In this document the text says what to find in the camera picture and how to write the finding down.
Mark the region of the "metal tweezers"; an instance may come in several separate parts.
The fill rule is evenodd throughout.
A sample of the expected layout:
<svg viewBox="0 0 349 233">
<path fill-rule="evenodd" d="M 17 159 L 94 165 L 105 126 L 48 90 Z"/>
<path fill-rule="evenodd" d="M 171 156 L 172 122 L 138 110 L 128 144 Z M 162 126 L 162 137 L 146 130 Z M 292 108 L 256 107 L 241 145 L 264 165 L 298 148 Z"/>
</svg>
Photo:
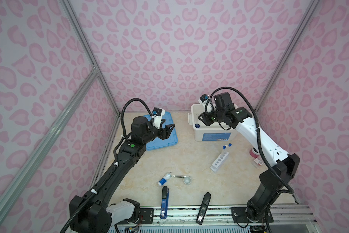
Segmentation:
<svg viewBox="0 0 349 233">
<path fill-rule="evenodd" d="M 190 178 L 190 176 L 171 175 L 171 178 L 181 178 L 181 179 L 187 179 L 187 178 Z"/>
</svg>

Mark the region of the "small white blue-label bottle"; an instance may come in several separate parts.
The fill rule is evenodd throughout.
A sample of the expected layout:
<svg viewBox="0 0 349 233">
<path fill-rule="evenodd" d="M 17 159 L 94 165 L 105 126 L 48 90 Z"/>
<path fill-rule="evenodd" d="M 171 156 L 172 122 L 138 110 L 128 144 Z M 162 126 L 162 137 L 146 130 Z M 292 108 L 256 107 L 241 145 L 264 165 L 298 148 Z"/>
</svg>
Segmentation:
<svg viewBox="0 0 349 233">
<path fill-rule="evenodd" d="M 172 177 L 172 176 L 171 176 L 170 173 L 165 174 L 165 175 L 158 181 L 158 185 L 159 185 L 159 186 L 163 186 L 171 177 Z"/>
</svg>

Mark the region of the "small white round cup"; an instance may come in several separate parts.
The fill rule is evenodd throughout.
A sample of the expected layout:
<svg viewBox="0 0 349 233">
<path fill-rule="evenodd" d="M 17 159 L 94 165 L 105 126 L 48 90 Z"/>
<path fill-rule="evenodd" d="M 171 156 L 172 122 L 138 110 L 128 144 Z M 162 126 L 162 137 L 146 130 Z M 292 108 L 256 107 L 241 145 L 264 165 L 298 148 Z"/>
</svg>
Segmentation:
<svg viewBox="0 0 349 233">
<path fill-rule="evenodd" d="M 185 177 L 183 178 L 183 182 L 184 182 L 184 184 L 189 185 L 189 184 L 191 184 L 192 179 L 191 179 L 190 176 L 185 176 Z"/>
</svg>

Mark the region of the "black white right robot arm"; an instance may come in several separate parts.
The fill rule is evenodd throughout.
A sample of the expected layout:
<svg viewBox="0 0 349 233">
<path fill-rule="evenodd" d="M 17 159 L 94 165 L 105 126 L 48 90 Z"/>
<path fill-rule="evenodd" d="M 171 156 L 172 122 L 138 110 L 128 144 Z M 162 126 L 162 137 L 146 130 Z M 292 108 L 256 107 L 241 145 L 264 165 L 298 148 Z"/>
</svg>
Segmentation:
<svg viewBox="0 0 349 233">
<path fill-rule="evenodd" d="M 267 167 L 260 175 L 260 186 L 247 202 L 244 214 L 250 222 L 260 221 L 268 215 L 269 208 L 281 194 L 294 193 L 289 182 L 297 172 L 300 158 L 281 148 L 262 130 L 254 110 L 236 108 L 229 93 L 213 97 L 203 94 L 199 103 L 204 111 L 198 118 L 204 125 L 219 123 L 227 125 L 229 130 L 236 130 L 248 140 Z"/>
</svg>

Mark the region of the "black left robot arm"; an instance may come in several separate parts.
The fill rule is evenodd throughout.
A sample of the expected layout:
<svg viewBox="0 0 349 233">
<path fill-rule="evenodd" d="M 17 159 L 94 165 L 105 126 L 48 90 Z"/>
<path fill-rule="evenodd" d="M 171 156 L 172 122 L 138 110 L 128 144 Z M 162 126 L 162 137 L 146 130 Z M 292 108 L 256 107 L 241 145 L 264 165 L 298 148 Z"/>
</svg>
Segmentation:
<svg viewBox="0 0 349 233">
<path fill-rule="evenodd" d="M 154 124 L 153 119 L 148 120 L 144 116 L 134 118 L 131 133 L 124 138 L 113 164 L 82 197 L 74 196 L 71 200 L 70 218 L 61 230 L 63 233 L 68 228 L 77 233 L 106 233 L 112 225 L 122 221 L 136 223 L 139 220 L 138 202 L 123 199 L 109 206 L 109 201 L 127 173 L 145 153 L 147 143 L 156 138 L 166 140 L 170 137 L 175 125 L 164 123 L 161 120 Z"/>
</svg>

